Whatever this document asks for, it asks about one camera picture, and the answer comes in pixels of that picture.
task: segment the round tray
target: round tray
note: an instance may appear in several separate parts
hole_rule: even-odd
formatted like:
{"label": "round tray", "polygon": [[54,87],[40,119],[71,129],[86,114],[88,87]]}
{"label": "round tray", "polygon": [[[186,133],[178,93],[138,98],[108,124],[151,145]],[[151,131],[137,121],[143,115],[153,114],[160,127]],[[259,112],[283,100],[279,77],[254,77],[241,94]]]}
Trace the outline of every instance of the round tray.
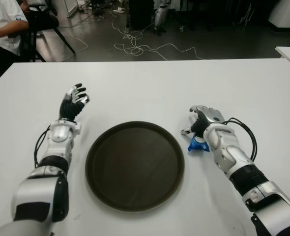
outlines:
{"label": "round tray", "polygon": [[179,187],[184,158],[175,138],[158,125],[133,121],[103,133],[86,160],[93,193],[112,208],[138,212],[162,204]]}

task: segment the white t-shirt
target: white t-shirt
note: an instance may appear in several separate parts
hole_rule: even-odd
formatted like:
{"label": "white t-shirt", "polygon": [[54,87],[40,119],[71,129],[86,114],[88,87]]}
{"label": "white t-shirt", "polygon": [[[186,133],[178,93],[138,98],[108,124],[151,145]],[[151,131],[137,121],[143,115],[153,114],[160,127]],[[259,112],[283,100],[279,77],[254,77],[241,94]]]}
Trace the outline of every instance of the white t-shirt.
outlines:
{"label": "white t-shirt", "polygon": [[[47,3],[45,0],[27,0],[28,4],[31,5],[31,4],[42,4],[42,5],[45,5],[45,6],[41,6],[40,9],[43,11],[45,9],[47,9]],[[32,11],[37,11],[36,8],[34,7],[31,7],[30,8]]]}
{"label": "white t-shirt", "polygon": [[[0,28],[15,20],[27,21],[16,0],[0,0]],[[0,38],[0,47],[19,55],[20,42],[20,36],[14,38],[6,36]]]}

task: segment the robot finger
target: robot finger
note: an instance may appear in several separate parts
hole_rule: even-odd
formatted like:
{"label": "robot finger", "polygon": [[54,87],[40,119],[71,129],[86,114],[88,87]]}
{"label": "robot finger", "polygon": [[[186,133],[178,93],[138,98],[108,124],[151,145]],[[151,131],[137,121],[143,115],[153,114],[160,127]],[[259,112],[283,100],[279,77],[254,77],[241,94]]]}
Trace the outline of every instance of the robot finger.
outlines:
{"label": "robot finger", "polygon": [[84,91],[86,91],[86,88],[78,88],[75,94],[78,94],[79,92],[84,92]]}
{"label": "robot finger", "polygon": [[188,128],[181,130],[182,135],[187,135],[187,134],[191,134],[191,133],[193,133],[193,131],[191,130],[191,127],[188,127]]}
{"label": "robot finger", "polygon": [[77,95],[75,96],[75,100],[78,101],[79,98],[82,98],[82,97],[85,97],[85,96],[87,96],[86,93],[77,94]]}
{"label": "robot finger", "polygon": [[83,103],[83,105],[85,106],[89,101],[90,101],[89,96],[86,95],[86,96],[84,96],[84,97],[80,97],[80,98],[76,101],[76,104],[78,104],[78,103],[80,102],[80,103]]}
{"label": "robot finger", "polygon": [[208,125],[214,122],[222,123],[225,121],[220,111],[212,107],[208,108],[206,106],[197,106],[197,113],[199,117],[207,120],[207,122],[209,123]]}
{"label": "robot finger", "polygon": [[73,96],[74,93],[77,91],[77,87],[73,86],[72,88],[70,88],[70,90],[66,93],[66,95],[68,96]]}
{"label": "robot finger", "polygon": [[79,88],[79,87],[81,87],[81,86],[82,86],[81,83],[75,85],[75,87],[77,87],[77,88]]}
{"label": "robot finger", "polygon": [[195,112],[195,113],[197,113],[197,110],[198,110],[198,107],[197,106],[192,106],[191,108],[190,108],[190,112]]}

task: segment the blue object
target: blue object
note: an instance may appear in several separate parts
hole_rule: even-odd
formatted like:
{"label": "blue object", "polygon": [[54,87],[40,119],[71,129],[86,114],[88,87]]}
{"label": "blue object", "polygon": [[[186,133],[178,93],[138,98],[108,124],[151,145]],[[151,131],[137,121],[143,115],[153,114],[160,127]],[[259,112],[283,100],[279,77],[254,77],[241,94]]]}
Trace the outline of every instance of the blue object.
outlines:
{"label": "blue object", "polygon": [[209,147],[207,142],[204,139],[197,137],[196,135],[193,136],[191,143],[188,147],[189,151],[192,150],[204,150],[209,152]]}

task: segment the silver arm segment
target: silver arm segment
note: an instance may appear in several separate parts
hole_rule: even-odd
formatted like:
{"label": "silver arm segment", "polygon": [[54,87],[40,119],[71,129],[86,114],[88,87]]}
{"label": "silver arm segment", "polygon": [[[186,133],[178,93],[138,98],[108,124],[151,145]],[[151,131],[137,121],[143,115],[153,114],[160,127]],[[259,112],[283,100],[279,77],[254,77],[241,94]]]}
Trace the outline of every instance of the silver arm segment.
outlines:
{"label": "silver arm segment", "polygon": [[66,93],[59,120],[50,125],[48,148],[39,165],[19,185],[12,198],[13,222],[0,228],[0,236],[49,236],[55,222],[68,214],[67,172],[74,138],[81,124],[74,118],[89,102],[82,84]]}
{"label": "silver arm segment", "polygon": [[247,208],[253,212],[252,222],[259,236],[290,235],[290,198],[255,166],[240,148],[234,130],[224,124],[219,111],[205,106],[193,106],[199,119],[196,127],[181,133],[201,132],[214,153],[214,161],[241,194]]}

